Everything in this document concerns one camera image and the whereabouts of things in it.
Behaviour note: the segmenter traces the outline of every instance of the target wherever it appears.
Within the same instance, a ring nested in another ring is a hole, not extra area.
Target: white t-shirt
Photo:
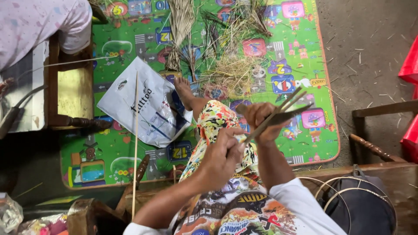
[[[235,177],[221,190],[199,195],[193,210],[191,204],[183,207],[167,230],[131,223],[123,235],[346,234],[299,179],[272,187],[269,195],[265,191],[246,177]]]
[[[90,44],[87,0],[0,0],[0,71],[59,31],[60,49],[74,54]]]

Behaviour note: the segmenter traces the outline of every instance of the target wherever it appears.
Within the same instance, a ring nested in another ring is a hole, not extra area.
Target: floral pants
[[[240,125],[234,111],[230,110],[226,105],[217,100],[209,101],[203,108],[199,119],[197,120],[197,129],[201,139],[192,152],[190,160],[180,177],[180,181],[189,177],[199,167],[207,146],[216,142],[220,129],[238,127],[240,127]],[[245,135],[236,135],[235,138],[237,138],[239,142],[242,142],[246,137]],[[250,143],[245,147],[241,165],[235,169],[235,172],[239,175],[248,176],[249,178],[258,181],[258,158],[255,150],[256,147],[253,143]]]

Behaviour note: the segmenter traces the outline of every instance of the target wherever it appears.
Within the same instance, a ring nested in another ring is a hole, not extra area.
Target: bare foot
[[[177,91],[178,96],[180,97],[181,101],[183,102],[184,107],[187,111],[192,111],[191,108],[191,101],[196,97],[192,94],[190,89],[190,82],[181,77],[174,79],[174,87]]]

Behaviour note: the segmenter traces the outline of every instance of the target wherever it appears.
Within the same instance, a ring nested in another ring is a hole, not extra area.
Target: play mat
[[[195,0],[195,6],[202,5],[201,9],[223,20],[228,19],[234,4],[235,0]],[[192,91],[196,96],[221,100],[234,109],[241,102],[248,105],[269,101],[279,105],[296,87],[302,86],[307,95],[295,107],[313,105],[282,129],[276,143],[290,165],[330,161],[338,156],[340,144],[331,91],[325,87],[329,85],[329,76],[316,3],[313,0],[267,0],[266,5],[265,20],[273,37],[249,38],[240,45],[242,56],[264,59],[264,63],[252,69],[255,86],[241,94],[222,90],[201,94],[198,85],[192,85]],[[179,76],[191,81],[187,66],[182,68],[183,74],[164,70],[171,49],[166,0],[120,0],[101,7],[109,23],[93,26],[94,55],[117,57],[94,62],[95,104],[136,56],[169,81]],[[192,28],[192,41],[198,54],[206,35],[204,28],[198,16]],[[94,114],[96,118],[112,121],[112,128],[99,133],[69,130],[61,135],[63,182],[72,189],[121,185],[133,178],[134,135],[98,108]],[[239,117],[239,122],[249,133],[246,120]],[[139,141],[138,157],[150,155],[142,181],[172,178],[173,165],[184,169],[197,144],[195,127],[194,123],[163,149]]]

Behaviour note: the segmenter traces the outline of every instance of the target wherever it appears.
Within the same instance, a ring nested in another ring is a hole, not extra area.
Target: concrete floor
[[[343,102],[333,95],[339,116],[341,152],[336,160],[323,164],[322,168],[349,166],[353,164],[353,160],[349,142],[342,129],[346,134],[355,132],[351,111],[365,108],[371,102],[373,102],[371,107],[393,103],[389,96],[396,102],[402,101],[401,98],[410,100],[412,97],[413,86],[402,82],[397,74],[413,38],[418,33],[418,23],[411,27],[418,16],[418,1],[320,0],[317,1],[317,7],[323,41],[326,43],[332,39],[324,45],[329,47],[329,50],[325,51],[327,60],[333,58],[328,63],[330,80],[339,76],[332,82],[331,87],[345,100]],[[361,52],[364,65],[359,64],[358,54],[352,56],[356,52]],[[357,71],[357,76],[345,65],[346,63]],[[401,155],[399,140],[405,133],[411,117],[411,114],[404,113],[401,116],[393,114],[366,118],[368,140],[389,153]],[[25,143],[24,148],[17,147],[10,150],[9,147],[16,146],[16,143]],[[18,171],[18,183],[12,193],[13,196],[43,182],[41,186],[16,199],[22,205],[31,205],[69,194],[89,193],[86,190],[69,190],[63,186],[56,132],[9,135],[5,140],[0,141],[0,149],[6,152],[2,154],[4,162],[0,169],[14,166],[9,170]],[[376,157],[362,156],[356,162],[377,161],[379,159]],[[317,169],[319,166],[313,165],[309,168]],[[108,187],[95,191],[108,192],[107,196],[103,193],[96,195],[103,197],[99,198],[101,200],[114,202],[119,199],[123,188]]]

